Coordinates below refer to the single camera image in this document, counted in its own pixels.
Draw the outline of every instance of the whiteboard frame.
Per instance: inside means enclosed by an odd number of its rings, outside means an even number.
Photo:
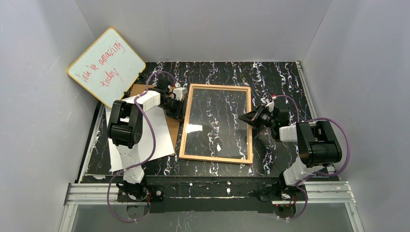
[[[118,35],[120,38],[122,38],[122,40],[130,47],[130,49],[144,62],[144,68],[141,70],[141,72],[144,71],[145,68],[146,68],[146,63],[145,63],[145,61],[134,51],[134,49],[127,43],[127,41],[125,41],[125,39],[124,39],[124,38],[118,33],[118,31],[115,30],[115,28],[113,28],[113,27],[109,27],[107,30],[105,30],[104,33],[103,33],[102,35],[100,35],[100,36],[98,37],[98,39],[96,39],[96,40],[90,45],[90,47],[88,47],[87,50],[86,50],[85,52],[83,52],[83,54],[81,54],[80,57],[77,58],[77,59],[67,68],[67,74],[68,74],[73,80],[75,80],[77,83],[79,83],[83,88],[85,88],[89,93],[91,93],[95,98],[97,98],[100,102],[102,102],[104,105],[106,105],[106,106],[107,106],[108,108],[110,108],[110,109],[112,108],[112,105],[103,102],[99,97],[97,97],[93,92],[91,92],[87,87],[85,87],[85,86],[84,86],[81,82],[79,82],[75,77],[73,77],[72,75],[70,75],[70,68],[71,68],[73,65],[75,65],[75,64],[77,63],[77,61],[78,61],[81,57],[83,57],[83,55],[84,55],[85,53],[87,53],[87,51],[88,51],[90,48],[92,48],[93,45],[94,45],[98,40],[100,40],[101,37],[102,37],[103,35],[105,35],[105,34],[106,34],[109,30],[111,30],[111,29],[114,30],[115,33],[117,33],[117,35]],[[137,74],[135,80],[131,83],[131,85],[130,85],[124,92],[128,91],[128,90],[134,85],[135,81],[139,78],[139,76],[140,76],[140,75]],[[125,95],[125,93],[122,94],[122,96],[121,96],[118,100],[121,100],[121,99],[124,97],[124,95]]]

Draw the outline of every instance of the wooden picture frame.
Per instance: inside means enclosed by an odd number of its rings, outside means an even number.
[[[190,84],[190,90],[187,99],[187,110],[185,112],[184,128],[182,131],[181,146],[179,150],[179,158],[188,160],[201,160],[201,161],[211,161],[211,162],[225,162],[225,163],[239,163],[239,164],[252,164],[253,163],[253,152],[252,152],[252,127],[247,126],[247,159],[236,159],[236,158],[225,158],[225,157],[213,157],[213,156],[199,156],[185,154],[186,141],[187,141],[187,125],[190,121],[190,112],[193,93],[196,89],[206,89],[206,90],[232,90],[232,91],[243,91],[246,93],[246,112],[251,111],[251,92],[250,87],[240,87],[240,86],[218,86],[218,85],[204,85],[204,84]]]

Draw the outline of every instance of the black marble surface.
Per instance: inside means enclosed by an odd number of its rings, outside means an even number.
[[[246,160],[248,127],[238,119],[246,112],[246,91],[194,89],[184,154]]]
[[[265,103],[271,95],[285,94],[292,96],[298,104],[301,120],[311,119],[310,110],[295,62],[160,62],[147,63],[143,75],[163,70],[172,73],[181,85],[189,88],[190,83],[236,85],[251,87],[252,109]],[[159,74],[152,78],[155,84]],[[143,78],[137,81],[144,84]],[[296,111],[285,98],[275,100],[275,106],[290,109],[291,121],[297,119]],[[105,113],[102,116],[97,137],[86,175],[112,175],[110,155],[106,134]],[[254,131],[253,164],[226,164],[216,162],[183,160],[178,158],[180,125],[176,155],[167,156],[144,165],[146,175],[170,176],[270,176],[278,175],[295,161],[297,146],[295,143],[277,143],[270,135],[270,129],[258,133]]]

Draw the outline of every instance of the whiteboard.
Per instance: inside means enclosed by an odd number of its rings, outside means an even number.
[[[114,28],[108,28],[70,67],[67,73],[104,105],[131,88],[145,62]]]

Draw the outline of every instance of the white plastic piece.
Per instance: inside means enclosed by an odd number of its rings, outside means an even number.
[[[138,144],[135,144],[132,149],[127,146],[116,146],[121,157],[121,163],[124,167],[124,180],[131,184],[139,184],[144,177],[144,170],[141,166],[126,169],[131,165],[138,164],[140,162],[140,155],[138,153]]]
[[[288,186],[295,186],[296,182],[305,178],[308,175],[313,174],[314,172],[322,169],[323,166],[316,166],[313,168],[307,168],[306,165],[300,160],[300,157],[296,158],[295,163],[288,169],[283,172],[283,177],[285,178],[285,183]]]
[[[174,88],[172,92],[175,94],[175,99],[179,101],[182,99],[184,94],[186,94],[188,91],[187,91],[187,88],[179,87],[179,88]]]
[[[143,105],[144,112],[147,112],[161,103],[161,95],[158,92],[149,90],[144,96],[137,99],[137,103]]]
[[[275,103],[274,103],[274,102],[270,102],[270,103],[268,103],[268,104],[265,106],[265,108],[268,108],[269,112],[272,112],[274,106],[275,106]]]
[[[279,138],[282,142],[297,142],[296,125],[279,128]]]

